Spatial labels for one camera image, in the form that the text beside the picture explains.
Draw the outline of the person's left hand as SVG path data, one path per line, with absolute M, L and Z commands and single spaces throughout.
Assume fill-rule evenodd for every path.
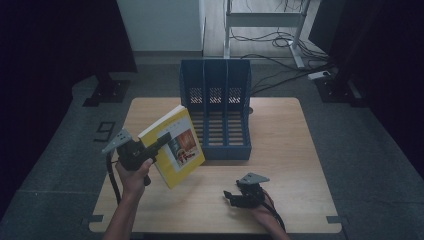
M 146 160 L 137 171 L 126 170 L 120 162 L 115 166 L 123 186 L 125 199 L 140 199 L 145 190 L 144 178 L 153 164 L 152 159 Z

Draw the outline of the dark curtain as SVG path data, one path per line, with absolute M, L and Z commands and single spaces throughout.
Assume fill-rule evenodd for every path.
M 309 40 L 424 178 L 424 0 L 320 0 Z
M 0 0 L 0 217 L 59 127 L 73 86 L 136 69 L 117 0 Z

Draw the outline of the person's right hand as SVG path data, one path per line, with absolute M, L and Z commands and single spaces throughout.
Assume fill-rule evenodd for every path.
M 276 219 L 271 213 L 271 211 L 268 210 L 263 205 L 260 205 L 256 208 L 252 208 L 249 210 L 249 212 L 253 215 L 255 220 L 260 224 L 276 222 Z

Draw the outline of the yellow book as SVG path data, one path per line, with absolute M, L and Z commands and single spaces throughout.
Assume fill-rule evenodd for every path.
M 176 106 L 138 138 L 148 147 L 166 133 L 171 134 L 171 140 L 158 151 L 155 166 L 172 189 L 200 166 L 205 156 L 186 107 Z

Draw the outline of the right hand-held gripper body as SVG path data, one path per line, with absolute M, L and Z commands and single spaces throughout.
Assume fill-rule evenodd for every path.
M 268 181 L 268 177 L 252 172 L 247 173 L 244 177 L 236 181 L 236 185 L 241 192 L 239 198 L 246 199 L 249 202 L 249 208 L 258 207 L 265 201 L 265 194 L 260 184 Z

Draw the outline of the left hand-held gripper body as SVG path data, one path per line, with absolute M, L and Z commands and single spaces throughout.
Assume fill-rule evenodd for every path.
M 141 140 L 136 142 L 131 134 L 122 128 L 110 143 L 102 150 L 103 154 L 116 150 L 118 160 L 127 171 L 136 171 L 148 159 L 154 158 L 160 149 L 160 141 L 157 140 L 146 147 Z

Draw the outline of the white power strip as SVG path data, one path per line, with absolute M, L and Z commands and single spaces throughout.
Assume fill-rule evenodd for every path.
M 322 79 L 322 78 L 331 78 L 331 73 L 329 71 L 319 71 L 319 72 L 310 73 L 307 75 L 307 77 L 311 81 Z

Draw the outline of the white cabinet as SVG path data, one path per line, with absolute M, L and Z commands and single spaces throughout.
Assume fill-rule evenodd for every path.
M 203 50 L 204 0 L 117 0 L 134 52 Z

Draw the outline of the black stand base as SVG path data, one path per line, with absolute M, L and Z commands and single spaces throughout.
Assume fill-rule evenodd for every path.
M 314 81 L 321 100 L 324 103 L 348 103 L 360 107 L 363 97 L 351 80 L 324 77 Z
M 130 86 L 130 80 L 113 80 L 108 72 L 95 74 L 98 84 L 93 94 L 87 98 L 84 107 L 97 107 L 100 103 L 121 103 Z

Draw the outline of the blue file rack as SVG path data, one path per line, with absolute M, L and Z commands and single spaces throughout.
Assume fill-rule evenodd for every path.
M 179 83 L 181 103 L 190 113 L 205 158 L 249 159 L 250 62 L 183 60 Z

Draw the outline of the white desk frame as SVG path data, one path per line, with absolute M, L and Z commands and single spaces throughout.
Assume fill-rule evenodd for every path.
M 298 69 L 304 69 L 305 64 L 299 47 L 300 35 L 307 17 L 311 0 L 302 0 L 298 12 L 273 13 L 239 13 L 232 11 L 232 0 L 224 0 L 225 38 L 223 57 L 230 58 L 230 32 L 233 27 L 284 27 L 295 28 L 296 32 L 288 41 L 289 50 Z

